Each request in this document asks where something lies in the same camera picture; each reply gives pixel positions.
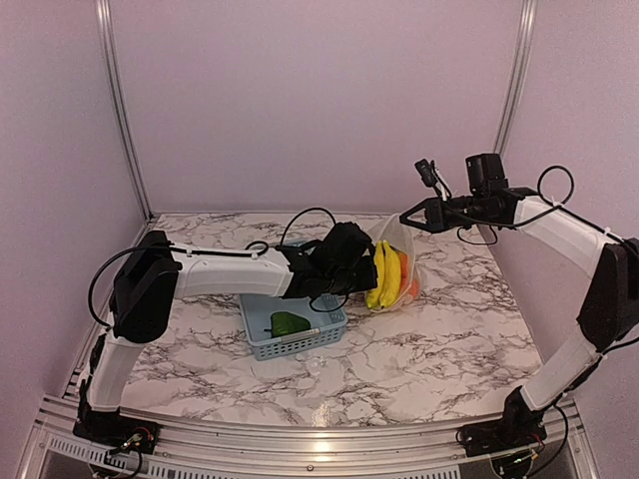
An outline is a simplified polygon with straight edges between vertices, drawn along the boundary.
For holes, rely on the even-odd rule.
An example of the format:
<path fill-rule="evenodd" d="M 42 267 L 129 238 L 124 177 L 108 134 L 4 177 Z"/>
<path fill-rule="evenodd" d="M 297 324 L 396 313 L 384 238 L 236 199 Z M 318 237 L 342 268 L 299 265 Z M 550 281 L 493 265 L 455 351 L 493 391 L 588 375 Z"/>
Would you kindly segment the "green orange toy mango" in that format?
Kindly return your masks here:
<path fill-rule="evenodd" d="M 397 253 L 397 255 L 398 255 L 399 260 L 400 260 L 401 278 L 402 279 L 408 279 L 408 277 L 409 277 L 409 264 L 408 264 L 409 257 L 403 251 L 399 251 Z"/>

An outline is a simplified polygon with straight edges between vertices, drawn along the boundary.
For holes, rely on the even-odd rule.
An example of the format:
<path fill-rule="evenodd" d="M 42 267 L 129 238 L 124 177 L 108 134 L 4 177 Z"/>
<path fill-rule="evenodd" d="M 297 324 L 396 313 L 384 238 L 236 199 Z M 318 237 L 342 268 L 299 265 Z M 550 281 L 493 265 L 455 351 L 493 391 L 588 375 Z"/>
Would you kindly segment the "orange toy orange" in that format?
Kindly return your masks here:
<path fill-rule="evenodd" d="M 409 297 L 410 299 L 415 299 L 420 293 L 420 280 L 418 277 L 415 277 L 408 290 L 406 291 L 406 296 Z"/>

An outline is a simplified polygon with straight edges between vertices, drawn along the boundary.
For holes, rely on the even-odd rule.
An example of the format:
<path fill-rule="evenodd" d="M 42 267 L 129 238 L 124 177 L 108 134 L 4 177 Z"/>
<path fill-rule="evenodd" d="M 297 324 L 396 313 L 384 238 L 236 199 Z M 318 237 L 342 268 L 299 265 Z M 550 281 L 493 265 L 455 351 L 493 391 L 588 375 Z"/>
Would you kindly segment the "clear zip top bag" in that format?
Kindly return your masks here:
<path fill-rule="evenodd" d="M 364 296 L 373 312 L 398 310 L 413 302 L 420 292 L 413 233 L 400 221 L 400 214 L 388 216 L 367 234 L 373 243 L 377 285 Z"/>

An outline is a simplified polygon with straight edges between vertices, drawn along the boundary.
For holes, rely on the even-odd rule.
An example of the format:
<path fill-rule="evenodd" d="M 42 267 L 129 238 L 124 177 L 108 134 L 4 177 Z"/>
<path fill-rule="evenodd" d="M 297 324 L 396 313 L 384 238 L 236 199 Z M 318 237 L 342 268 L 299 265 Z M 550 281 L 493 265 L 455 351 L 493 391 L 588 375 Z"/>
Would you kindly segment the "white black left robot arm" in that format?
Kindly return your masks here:
<path fill-rule="evenodd" d="M 209 294 L 252 294 L 315 303 L 326 294 L 349 297 L 376 285 L 371 238 L 352 222 L 336 223 L 323 239 L 245 249 L 177 245 L 162 231 L 116 253 L 124 263 L 113 280 L 104 332 L 80 382 L 76 436 L 121 447 L 134 435 L 149 448 L 158 426 L 121 413 L 124 387 L 144 347 L 167 330 L 173 303 Z"/>

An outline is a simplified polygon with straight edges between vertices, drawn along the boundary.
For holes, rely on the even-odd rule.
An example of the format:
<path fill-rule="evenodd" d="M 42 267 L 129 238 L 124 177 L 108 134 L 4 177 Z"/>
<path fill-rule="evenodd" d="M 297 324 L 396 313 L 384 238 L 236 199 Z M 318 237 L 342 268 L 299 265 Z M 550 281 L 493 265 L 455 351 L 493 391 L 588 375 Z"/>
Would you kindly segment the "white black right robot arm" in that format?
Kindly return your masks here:
<path fill-rule="evenodd" d="M 456 196 L 435 162 L 414 167 L 433 195 L 400 216 L 402 224 L 429 234 L 484 227 L 511 231 L 539 243 L 538 251 L 572 267 L 574 286 L 558 267 L 535 294 L 547 306 L 529 306 L 525 317 L 536 339 L 559 333 L 556 348 L 538 371 L 504 400 L 500 415 L 467 423 L 457 441 L 467 456 L 492 454 L 543 440 L 545 413 L 581 384 L 613 350 L 629 347 L 638 326 L 638 241 L 624 239 L 567 207 L 573 193 L 554 200 L 542 186 L 515 187 L 501 158 L 483 153 L 464 161 L 469 192 Z"/>

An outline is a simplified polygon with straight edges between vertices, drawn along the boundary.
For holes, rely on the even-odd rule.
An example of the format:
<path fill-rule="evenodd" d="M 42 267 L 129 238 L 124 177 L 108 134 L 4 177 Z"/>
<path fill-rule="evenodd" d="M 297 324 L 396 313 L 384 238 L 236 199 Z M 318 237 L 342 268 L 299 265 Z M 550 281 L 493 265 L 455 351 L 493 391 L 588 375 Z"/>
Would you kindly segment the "yellow toy banana bunch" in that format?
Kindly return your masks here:
<path fill-rule="evenodd" d="M 375 245 L 373 261 L 377 285 L 366 293 L 365 302 L 369 309 L 388 309 L 397 303 L 406 283 L 406 279 L 401 278 L 399 251 L 387 240 Z"/>

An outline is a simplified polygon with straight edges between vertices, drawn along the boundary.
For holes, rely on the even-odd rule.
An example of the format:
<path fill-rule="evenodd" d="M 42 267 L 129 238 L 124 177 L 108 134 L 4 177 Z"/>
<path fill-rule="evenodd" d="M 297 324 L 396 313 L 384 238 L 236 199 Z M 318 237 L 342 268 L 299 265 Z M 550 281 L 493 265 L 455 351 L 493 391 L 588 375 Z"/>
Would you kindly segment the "green toy bell pepper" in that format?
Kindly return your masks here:
<path fill-rule="evenodd" d="M 289 312 L 276 311 L 271 314 L 270 327 L 265 329 L 271 338 L 282 337 L 310 330 L 311 323 L 304 317 Z"/>

